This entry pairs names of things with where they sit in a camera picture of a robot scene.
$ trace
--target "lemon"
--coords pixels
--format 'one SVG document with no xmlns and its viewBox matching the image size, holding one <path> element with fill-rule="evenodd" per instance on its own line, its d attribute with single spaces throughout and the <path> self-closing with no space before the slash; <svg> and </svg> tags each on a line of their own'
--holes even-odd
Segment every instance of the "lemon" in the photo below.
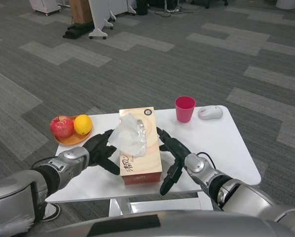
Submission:
<svg viewBox="0 0 295 237">
<path fill-rule="evenodd" d="M 80 135 L 89 133 L 92 129 L 92 121 L 88 115 L 79 115 L 74 121 L 75 131 Z"/>
</svg>

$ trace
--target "pink cup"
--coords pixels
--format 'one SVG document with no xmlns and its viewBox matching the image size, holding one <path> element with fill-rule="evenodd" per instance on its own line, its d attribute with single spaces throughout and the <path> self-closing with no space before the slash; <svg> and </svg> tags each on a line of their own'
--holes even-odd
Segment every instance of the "pink cup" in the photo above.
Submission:
<svg viewBox="0 0 295 237">
<path fill-rule="evenodd" d="M 180 96 L 175 101 L 176 115 L 180 122 L 189 122 L 196 107 L 196 101 L 190 96 Z"/>
</svg>

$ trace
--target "floor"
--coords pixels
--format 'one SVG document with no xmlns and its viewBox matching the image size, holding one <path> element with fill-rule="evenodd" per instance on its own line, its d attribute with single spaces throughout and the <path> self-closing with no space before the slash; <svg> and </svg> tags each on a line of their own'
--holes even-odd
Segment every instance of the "floor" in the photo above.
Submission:
<svg viewBox="0 0 295 237">
<path fill-rule="evenodd" d="M 262 176 L 260 188 L 295 206 L 295 10 L 275 0 L 211 0 L 163 18 L 126 15 L 106 40 L 64 39 L 70 9 L 49 17 L 28 0 L 0 0 L 0 177 L 57 144 L 57 115 L 173 108 L 179 95 L 198 106 L 225 105 Z M 190 198 L 196 194 L 134 198 Z M 108 215 L 108 200 L 61 205 L 53 222 L 27 236 Z"/>
</svg>

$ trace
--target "fruit plate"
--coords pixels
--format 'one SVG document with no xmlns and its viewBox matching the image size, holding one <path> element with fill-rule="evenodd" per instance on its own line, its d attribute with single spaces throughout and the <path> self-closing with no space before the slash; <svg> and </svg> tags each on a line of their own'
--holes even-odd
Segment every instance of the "fruit plate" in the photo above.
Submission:
<svg viewBox="0 0 295 237">
<path fill-rule="evenodd" d="M 77 118 L 77 116 L 72 116 L 70 117 L 73 121 L 75 121 L 75 118 Z M 85 134 L 85 135 L 80 135 L 78 134 L 75 130 L 73 132 L 73 134 L 67 138 L 58 138 L 58 137 L 55 137 L 55 140 L 58 142 L 58 143 L 61 143 L 63 145 L 76 145 L 80 142 L 83 142 L 84 140 L 87 139 L 87 137 L 91 134 L 92 132 L 92 129 L 90 130 L 89 133 Z"/>
</svg>

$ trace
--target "cable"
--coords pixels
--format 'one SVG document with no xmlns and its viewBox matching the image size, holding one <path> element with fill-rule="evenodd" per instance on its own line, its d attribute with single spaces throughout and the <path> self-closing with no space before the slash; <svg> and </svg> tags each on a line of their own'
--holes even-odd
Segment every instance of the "cable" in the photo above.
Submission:
<svg viewBox="0 0 295 237">
<path fill-rule="evenodd" d="M 34 162 L 34 163 L 32 164 L 31 169 L 33 169 L 33 168 L 34 168 L 34 165 L 36 165 L 37 163 L 39 163 L 39 162 L 41 162 L 41 161 L 43 161 L 43 160 L 53 159 L 53 158 L 56 158 L 56 157 L 47 157 L 47 158 L 40 159 L 40 160 L 38 160 L 38 161 L 36 161 L 36 162 Z"/>
<path fill-rule="evenodd" d="M 205 154 L 207 157 L 209 157 L 209 159 L 210 159 L 211 162 L 212 162 L 212 165 L 213 165 L 214 169 L 216 169 L 215 164 L 214 164 L 213 160 L 211 159 L 211 157 L 208 155 L 208 153 L 205 153 L 205 152 L 199 152 L 199 153 L 197 153 L 197 156 L 199 156 L 200 154 Z"/>
<path fill-rule="evenodd" d="M 164 14 L 167 14 L 167 13 L 169 13 L 169 15 L 162 15 L 162 14 L 160 14 L 161 12 L 160 11 L 155 11 L 155 14 L 156 15 L 159 15 L 159 16 L 161 16 L 161 17 L 170 17 L 172 14 L 173 15 L 178 15 L 178 14 L 185 14 L 185 13 L 193 13 L 193 12 L 182 12 L 182 6 L 183 6 L 183 2 L 181 3 L 181 6 L 179 6 L 179 5 L 177 5 L 176 6 L 176 8 L 175 9 L 178 9 L 178 11 L 176 11 L 176 12 L 168 12 L 168 11 L 166 11 L 165 9 L 167 9 L 167 2 L 168 2 L 168 0 L 166 0 L 165 1 L 165 5 L 164 5 L 164 9 L 163 9 L 163 11 L 162 11 L 162 13 L 164 13 Z"/>
</svg>

